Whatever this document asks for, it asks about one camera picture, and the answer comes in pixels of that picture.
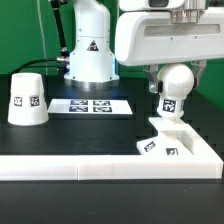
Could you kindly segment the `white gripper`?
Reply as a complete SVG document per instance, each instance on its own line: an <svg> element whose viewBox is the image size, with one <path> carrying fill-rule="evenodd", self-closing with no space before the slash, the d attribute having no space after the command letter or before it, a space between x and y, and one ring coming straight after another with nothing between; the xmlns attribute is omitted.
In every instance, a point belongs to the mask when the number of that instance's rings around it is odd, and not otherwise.
<svg viewBox="0 0 224 224"><path fill-rule="evenodd" d="M153 64L192 61L197 88L206 60L224 57L224 7L210 7L206 0L119 0L119 7L116 59L126 66L145 65L151 93L162 91Z"/></svg>

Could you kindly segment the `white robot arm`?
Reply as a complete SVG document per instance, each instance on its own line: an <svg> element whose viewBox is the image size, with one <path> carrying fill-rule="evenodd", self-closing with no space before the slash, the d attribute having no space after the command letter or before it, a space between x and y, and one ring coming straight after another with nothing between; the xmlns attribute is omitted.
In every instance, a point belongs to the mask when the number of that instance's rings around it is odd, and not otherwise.
<svg viewBox="0 0 224 224"><path fill-rule="evenodd" d="M206 62L224 58L224 7L209 0L118 0L123 14L109 47L110 14L96 0L72 0L75 49L69 55L67 83L89 88L117 79L114 63L143 66L149 90L158 93L161 64L190 62L200 77Z"/></svg>

